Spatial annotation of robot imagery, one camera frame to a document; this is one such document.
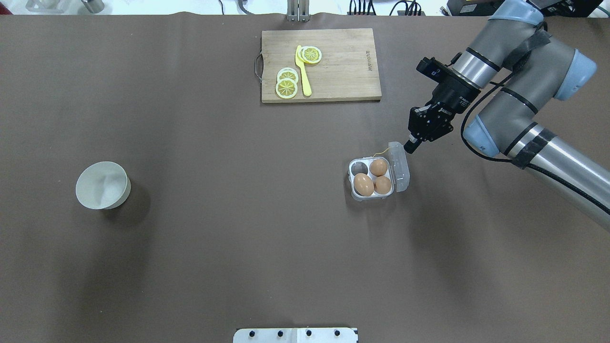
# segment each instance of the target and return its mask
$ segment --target lemon slice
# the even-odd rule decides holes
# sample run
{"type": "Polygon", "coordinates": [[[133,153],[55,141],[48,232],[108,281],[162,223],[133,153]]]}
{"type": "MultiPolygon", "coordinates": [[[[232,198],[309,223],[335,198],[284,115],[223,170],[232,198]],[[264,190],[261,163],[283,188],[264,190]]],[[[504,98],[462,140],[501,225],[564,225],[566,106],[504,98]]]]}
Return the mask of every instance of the lemon slice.
{"type": "Polygon", "coordinates": [[[275,85],[275,93],[282,99],[294,98],[298,87],[293,79],[281,79],[275,85]]]}
{"type": "Polygon", "coordinates": [[[299,74],[293,68],[283,68],[278,72],[277,80],[281,79],[293,79],[295,82],[299,82],[299,74]]]}
{"type": "Polygon", "coordinates": [[[322,51],[315,46],[303,46],[299,57],[305,63],[316,64],[322,59],[322,51]]]}

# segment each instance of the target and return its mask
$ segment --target clear plastic lid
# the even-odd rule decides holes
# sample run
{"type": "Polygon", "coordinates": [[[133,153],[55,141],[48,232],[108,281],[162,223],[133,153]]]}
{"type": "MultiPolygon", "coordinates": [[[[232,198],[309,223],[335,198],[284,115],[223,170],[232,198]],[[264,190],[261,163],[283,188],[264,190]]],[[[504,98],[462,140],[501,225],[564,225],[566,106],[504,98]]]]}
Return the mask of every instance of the clear plastic lid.
{"type": "Polygon", "coordinates": [[[409,173],[409,165],[407,164],[407,154],[404,151],[402,144],[398,142],[389,142],[387,144],[387,160],[392,165],[395,178],[396,192],[402,192],[409,187],[411,174],[409,173]]]}

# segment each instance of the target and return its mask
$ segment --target white metal plate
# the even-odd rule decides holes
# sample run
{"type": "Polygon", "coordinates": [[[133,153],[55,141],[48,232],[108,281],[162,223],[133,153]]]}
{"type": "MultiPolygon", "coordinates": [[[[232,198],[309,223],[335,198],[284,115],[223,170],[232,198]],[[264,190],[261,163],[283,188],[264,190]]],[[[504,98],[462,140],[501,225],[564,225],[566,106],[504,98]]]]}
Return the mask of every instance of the white metal plate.
{"type": "Polygon", "coordinates": [[[233,343],[358,343],[357,328],[239,329],[233,343]]]}

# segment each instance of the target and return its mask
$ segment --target yellow string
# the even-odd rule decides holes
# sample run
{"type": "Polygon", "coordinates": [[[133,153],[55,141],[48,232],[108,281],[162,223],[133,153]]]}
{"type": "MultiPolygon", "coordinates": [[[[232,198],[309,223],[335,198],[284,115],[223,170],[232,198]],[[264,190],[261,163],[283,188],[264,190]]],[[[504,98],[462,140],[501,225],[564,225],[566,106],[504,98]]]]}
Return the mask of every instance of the yellow string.
{"type": "Polygon", "coordinates": [[[386,151],[388,151],[388,150],[390,150],[390,147],[389,147],[389,146],[388,146],[388,148],[387,148],[387,149],[385,149],[383,152],[381,152],[381,153],[376,153],[376,154],[372,155],[371,157],[375,157],[375,156],[377,156],[377,155],[383,155],[383,154],[385,154],[385,153],[386,153],[386,151]]]}

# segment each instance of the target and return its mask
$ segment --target white cup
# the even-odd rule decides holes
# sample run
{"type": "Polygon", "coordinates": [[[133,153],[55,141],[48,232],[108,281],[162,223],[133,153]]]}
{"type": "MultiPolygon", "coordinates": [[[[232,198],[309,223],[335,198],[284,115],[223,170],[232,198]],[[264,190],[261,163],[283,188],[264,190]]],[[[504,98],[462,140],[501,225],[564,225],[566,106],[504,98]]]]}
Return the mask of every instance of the white cup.
{"type": "Polygon", "coordinates": [[[113,209],[131,192],[125,169],[114,162],[98,162],[85,169],[76,181],[76,198],[90,209],[113,209]]]}

